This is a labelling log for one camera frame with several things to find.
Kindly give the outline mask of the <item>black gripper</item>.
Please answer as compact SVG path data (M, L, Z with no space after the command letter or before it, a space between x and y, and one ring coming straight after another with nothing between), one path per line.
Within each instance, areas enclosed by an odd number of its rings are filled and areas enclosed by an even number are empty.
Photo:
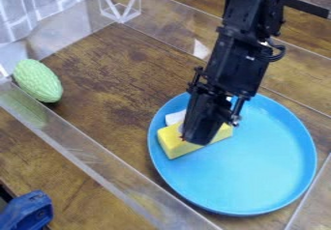
M256 95L273 50L234 29L217 28L218 37L205 68L196 67L182 138L206 145L224 123L238 123L243 105Z

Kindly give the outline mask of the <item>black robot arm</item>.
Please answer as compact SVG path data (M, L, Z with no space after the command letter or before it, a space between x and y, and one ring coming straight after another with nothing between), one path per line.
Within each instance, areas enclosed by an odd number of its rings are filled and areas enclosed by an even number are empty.
M208 144L224 124L236 126L243 105L255 97L268 65L285 47L275 44L284 23L284 0L226 0L206 66L196 68L182 139Z

